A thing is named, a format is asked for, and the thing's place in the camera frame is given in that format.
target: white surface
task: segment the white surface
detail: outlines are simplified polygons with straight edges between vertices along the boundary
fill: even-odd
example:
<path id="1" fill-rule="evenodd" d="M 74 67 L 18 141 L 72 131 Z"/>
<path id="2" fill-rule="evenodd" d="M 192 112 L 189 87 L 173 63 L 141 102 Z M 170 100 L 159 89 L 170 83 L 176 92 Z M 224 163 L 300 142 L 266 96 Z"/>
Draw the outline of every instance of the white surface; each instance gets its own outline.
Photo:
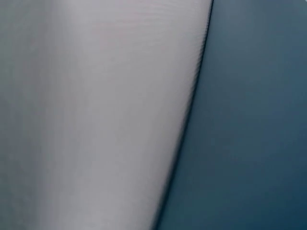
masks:
<path id="1" fill-rule="evenodd" d="M 2 73 L 15 91 L 2 87 L 0 95 L 16 99 L 8 100 L 9 111 L 26 104 L 16 110 L 27 129 L 36 128 L 19 139 L 36 146 L 37 154 L 13 154 L 37 159 L 19 163 L 22 173 L 9 172 L 11 180 L 35 187 L 24 196 L 35 199 L 36 214 L 20 226 L 149 229 L 191 93 L 210 1 L 42 2 L 2 3 L 11 12 L 2 15 L 8 49 L 2 64 L 10 69 L 14 63 L 12 73 Z M 35 164 L 34 181 L 27 165 Z M 13 209 L 28 208 L 13 202 L 19 205 Z"/>

